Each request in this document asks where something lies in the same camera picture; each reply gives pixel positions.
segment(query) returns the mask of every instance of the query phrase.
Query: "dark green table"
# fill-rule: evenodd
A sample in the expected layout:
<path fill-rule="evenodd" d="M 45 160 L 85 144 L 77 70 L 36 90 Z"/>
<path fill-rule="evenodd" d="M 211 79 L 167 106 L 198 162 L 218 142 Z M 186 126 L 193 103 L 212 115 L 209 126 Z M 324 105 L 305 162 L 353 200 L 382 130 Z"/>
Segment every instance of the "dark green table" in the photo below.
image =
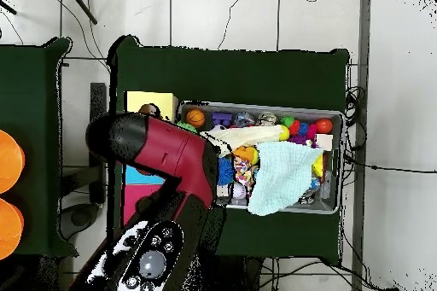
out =
<path fill-rule="evenodd" d="M 15 254 L 76 255 L 59 235 L 61 192 L 58 75 L 70 40 L 43 46 L 0 45 L 0 129 L 22 147 L 26 165 L 0 197 L 16 205 L 25 225 Z"/>
<path fill-rule="evenodd" d="M 114 43 L 108 59 L 121 111 L 126 90 L 171 92 L 179 101 L 345 109 L 345 49 L 315 53 L 157 48 L 142 47 L 127 36 Z M 115 203 L 120 204 L 120 166 L 115 180 Z M 278 212 L 259 217 L 229 209 L 217 254 L 322 257 L 334 265 L 339 260 L 340 213 Z M 115 218 L 119 224 L 119 206 Z"/>

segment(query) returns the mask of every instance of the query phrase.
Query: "green table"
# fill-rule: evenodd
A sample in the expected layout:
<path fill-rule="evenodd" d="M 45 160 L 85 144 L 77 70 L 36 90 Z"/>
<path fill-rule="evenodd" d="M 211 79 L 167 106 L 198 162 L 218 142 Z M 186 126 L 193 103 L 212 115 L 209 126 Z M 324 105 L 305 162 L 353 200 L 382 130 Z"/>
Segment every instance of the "green table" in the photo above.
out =
<path fill-rule="evenodd" d="M 349 54 L 298 50 L 279 52 L 215 51 L 143 47 L 122 37 L 109 53 L 117 110 L 124 92 L 171 92 L 179 101 L 199 100 L 254 105 L 345 109 Z M 121 166 L 116 168 L 115 203 L 120 203 Z M 321 257 L 339 260 L 338 211 L 330 215 L 278 212 L 259 217 L 229 209 L 218 245 L 219 255 Z M 119 223 L 119 206 L 115 209 Z"/>

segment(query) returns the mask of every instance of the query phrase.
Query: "storage bin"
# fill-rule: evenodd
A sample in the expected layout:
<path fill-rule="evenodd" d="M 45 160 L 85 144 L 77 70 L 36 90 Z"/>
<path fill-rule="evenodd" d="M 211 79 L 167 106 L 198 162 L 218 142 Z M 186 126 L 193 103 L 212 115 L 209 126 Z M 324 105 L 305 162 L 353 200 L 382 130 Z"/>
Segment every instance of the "storage bin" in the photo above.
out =
<path fill-rule="evenodd" d="M 325 152 L 326 160 L 326 179 L 320 189 L 315 193 L 312 203 L 304 203 L 303 201 L 290 203 L 289 207 L 283 209 L 283 212 L 308 212 L 318 214 L 331 214 L 336 212 L 341 203 L 341 175 L 343 172 L 343 152 L 345 138 L 345 117 L 337 111 L 324 111 L 314 109 L 298 109 L 298 108 L 281 108 L 281 107 L 266 107 L 257 105 L 231 104 L 222 102 L 189 102 L 183 101 L 178 106 L 178 119 L 185 122 L 187 112 L 191 109 L 200 109 L 205 114 L 205 123 L 197 128 L 200 131 L 210 131 L 213 125 L 213 113 L 231 113 L 232 120 L 237 113 L 248 112 L 257 118 L 261 113 L 271 112 L 278 118 L 284 116 L 293 116 L 300 122 L 308 125 L 316 123 L 321 118 L 327 118 L 332 121 L 333 130 L 330 134 L 333 135 L 332 151 Z M 227 203 L 228 208 L 246 209 L 246 200 L 231 200 L 231 198 L 221 197 L 217 199 L 218 204 Z"/>

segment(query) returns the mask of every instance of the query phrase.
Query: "pink block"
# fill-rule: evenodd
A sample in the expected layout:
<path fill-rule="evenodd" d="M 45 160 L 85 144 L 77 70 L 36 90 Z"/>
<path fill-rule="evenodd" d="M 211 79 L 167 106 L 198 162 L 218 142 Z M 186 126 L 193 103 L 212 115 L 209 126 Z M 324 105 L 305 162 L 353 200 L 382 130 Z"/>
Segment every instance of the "pink block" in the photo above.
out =
<path fill-rule="evenodd" d="M 123 211 L 124 223 L 135 213 L 138 200 L 149 196 L 160 188 L 160 184 L 127 184 L 125 186 L 125 210 Z"/>

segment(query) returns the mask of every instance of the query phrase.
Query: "light blue cloth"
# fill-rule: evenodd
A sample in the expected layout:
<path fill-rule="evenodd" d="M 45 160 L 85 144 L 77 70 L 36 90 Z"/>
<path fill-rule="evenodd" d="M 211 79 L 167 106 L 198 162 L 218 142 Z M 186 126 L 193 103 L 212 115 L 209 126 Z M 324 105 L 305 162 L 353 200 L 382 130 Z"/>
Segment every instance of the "light blue cloth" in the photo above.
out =
<path fill-rule="evenodd" d="M 260 166 L 248 211 L 265 216 L 293 205 L 310 188 L 312 163 L 323 150 L 290 142 L 260 143 L 257 149 Z"/>

